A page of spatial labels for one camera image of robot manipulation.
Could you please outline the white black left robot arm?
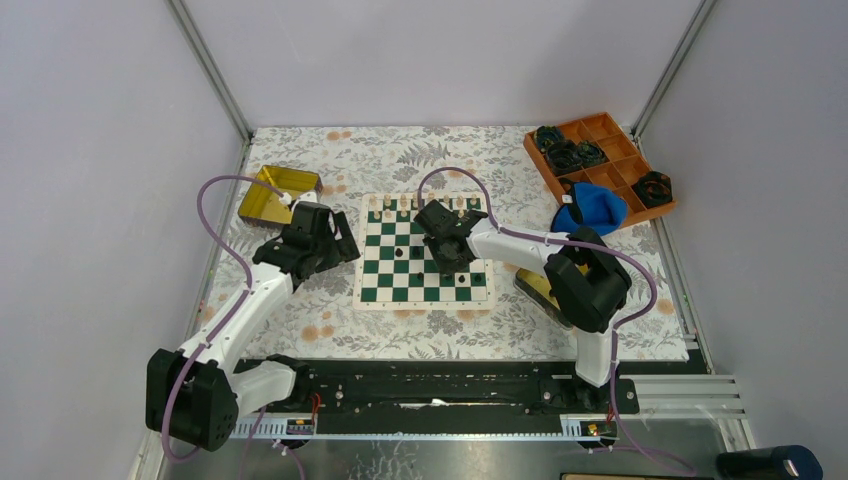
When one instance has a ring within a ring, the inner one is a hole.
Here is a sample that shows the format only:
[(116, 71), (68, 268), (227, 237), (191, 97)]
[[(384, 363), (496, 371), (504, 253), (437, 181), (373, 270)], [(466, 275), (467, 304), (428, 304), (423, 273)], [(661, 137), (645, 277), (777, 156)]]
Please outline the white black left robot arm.
[(245, 415), (273, 403), (296, 411), (311, 402), (305, 362), (273, 354), (243, 371), (237, 365), (261, 324), (302, 283), (359, 256), (344, 212), (315, 202), (298, 203), (280, 235), (257, 248), (246, 288), (178, 349), (160, 349), (151, 356), (147, 428), (164, 440), (175, 438), (215, 451)]

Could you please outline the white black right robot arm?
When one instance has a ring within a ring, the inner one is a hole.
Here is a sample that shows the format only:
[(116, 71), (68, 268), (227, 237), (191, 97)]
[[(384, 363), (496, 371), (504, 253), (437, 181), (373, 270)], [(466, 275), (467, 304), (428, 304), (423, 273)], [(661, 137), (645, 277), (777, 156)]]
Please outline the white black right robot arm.
[(522, 229), (479, 210), (459, 215), (438, 201), (427, 203), (413, 221), (442, 275), (492, 260), (546, 278), (565, 322), (577, 329), (575, 402), (597, 412), (612, 400), (611, 323), (626, 303), (632, 279), (599, 235), (590, 228), (574, 239)]

